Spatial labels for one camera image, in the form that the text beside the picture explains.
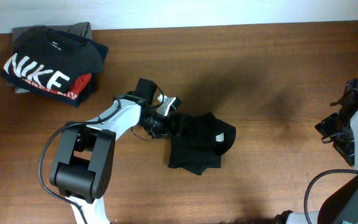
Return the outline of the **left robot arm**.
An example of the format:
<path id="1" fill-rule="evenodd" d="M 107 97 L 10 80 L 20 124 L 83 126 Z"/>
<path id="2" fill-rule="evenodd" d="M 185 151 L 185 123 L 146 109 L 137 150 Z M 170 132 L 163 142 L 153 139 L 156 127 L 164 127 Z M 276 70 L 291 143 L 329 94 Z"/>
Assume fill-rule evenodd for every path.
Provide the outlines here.
<path id="1" fill-rule="evenodd" d="M 116 141 L 134 126 L 142 126 L 153 138 L 168 134 L 168 116 L 176 110 L 179 97 L 151 98 L 125 93 L 99 116 L 83 122 L 69 122 L 60 128 L 60 136 L 50 183 L 55 194 L 70 204 L 77 223 L 109 223 L 104 207 L 112 172 Z"/>

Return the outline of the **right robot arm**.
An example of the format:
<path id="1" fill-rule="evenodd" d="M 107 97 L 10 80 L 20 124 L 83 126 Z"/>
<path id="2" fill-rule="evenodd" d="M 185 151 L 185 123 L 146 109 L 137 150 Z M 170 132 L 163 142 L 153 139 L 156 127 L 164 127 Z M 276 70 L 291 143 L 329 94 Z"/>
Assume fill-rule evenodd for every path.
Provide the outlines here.
<path id="1" fill-rule="evenodd" d="M 308 184 L 303 199 L 303 212 L 291 210 L 276 215 L 272 223 L 358 223 L 358 78 L 348 80 L 343 95 L 332 106 L 340 105 L 315 129 L 321 141 L 333 148 L 349 165 L 349 169 L 332 169 L 318 174 Z M 320 178 L 330 174 L 351 174 L 352 179 L 328 197 L 316 212 L 308 210 L 311 188 Z"/>

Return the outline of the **red folded shirt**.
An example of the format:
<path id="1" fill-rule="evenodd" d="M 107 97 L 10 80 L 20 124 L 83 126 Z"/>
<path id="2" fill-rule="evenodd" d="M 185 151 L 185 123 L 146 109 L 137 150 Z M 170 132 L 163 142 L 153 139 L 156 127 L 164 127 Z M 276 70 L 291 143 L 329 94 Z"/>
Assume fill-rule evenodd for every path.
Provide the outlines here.
<path id="1" fill-rule="evenodd" d="M 26 83 L 28 83 L 28 84 L 30 84 L 30 85 L 32 85 L 32 86 L 34 86 L 34 87 L 36 87 L 36 88 L 38 88 L 40 90 L 52 93 L 54 95 L 64 96 L 64 97 L 69 98 L 71 100 L 75 100 L 75 99 L 77 99 L 78 95 L 86 88 L 86 86 L 90 82 L 91 78 L 92 78 L 91 73 L 88 73 L 88 74 L 85 74 L 85 75 L 82 75 L 82 76 L 78 77 L 75 80 L 74 84 L 72 84 L 70 86 L 70 90 L 68 92 L 66 92 L 66 93 L 62 93 L 62 92 L 59 92 L 57 90 L 52 90 L 52 89 L 42 87 L 41 85 L 36 84 L 36 82 L 30 81 L 30 80 L 27 80 L 27 79 L 23 79 L 23 81 L 25 81 Z"/>

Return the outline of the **navy folded shirt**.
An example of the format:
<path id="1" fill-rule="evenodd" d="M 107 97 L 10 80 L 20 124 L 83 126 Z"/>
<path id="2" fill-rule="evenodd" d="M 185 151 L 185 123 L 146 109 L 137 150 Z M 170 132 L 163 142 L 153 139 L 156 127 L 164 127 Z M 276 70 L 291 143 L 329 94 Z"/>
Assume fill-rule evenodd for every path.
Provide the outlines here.
<path id="1" fill-rule="evenodd" d="M 38 27 L 25 32 L 1 77 L 31 93 L 79 106 L 95 91 L 108 48 L 86 37 Z"/>

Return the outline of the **black t-shirt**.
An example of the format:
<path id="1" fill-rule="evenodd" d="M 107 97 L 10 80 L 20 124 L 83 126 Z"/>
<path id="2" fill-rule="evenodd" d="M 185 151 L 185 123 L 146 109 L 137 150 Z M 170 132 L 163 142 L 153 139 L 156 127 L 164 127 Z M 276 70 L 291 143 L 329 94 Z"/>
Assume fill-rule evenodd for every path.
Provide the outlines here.
<path id="1" fill-rule="evenodd" d="M 170 117 L 171 150 L 168 167 L 202 175 L 221 167 L 221 159 L 233 146 L 237 129 L 208 112 L 201 116 Z"/>

